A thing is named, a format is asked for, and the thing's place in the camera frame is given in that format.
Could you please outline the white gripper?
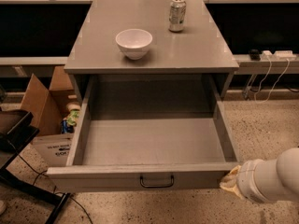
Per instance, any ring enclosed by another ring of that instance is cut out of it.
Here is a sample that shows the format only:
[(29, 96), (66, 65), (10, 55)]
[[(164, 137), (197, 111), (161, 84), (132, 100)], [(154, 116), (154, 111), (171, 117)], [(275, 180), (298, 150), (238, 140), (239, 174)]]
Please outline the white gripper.
[(242, 166), (237, 165), (220, 182), (220, 188), (235, 194), (242, 200), (252, 203), (266, 203), (266, 198), (259, 191), (254, 174), (257, 165), (262, 160), (246, 161)]

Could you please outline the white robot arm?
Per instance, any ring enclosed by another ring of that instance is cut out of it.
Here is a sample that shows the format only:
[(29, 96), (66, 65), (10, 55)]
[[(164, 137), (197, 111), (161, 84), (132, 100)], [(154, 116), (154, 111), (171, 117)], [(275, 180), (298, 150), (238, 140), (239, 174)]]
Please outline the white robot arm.
[(299, 202), (299, 147), (273, 160), (237, 165), (221, 179), (220, 188), (252, 203)]

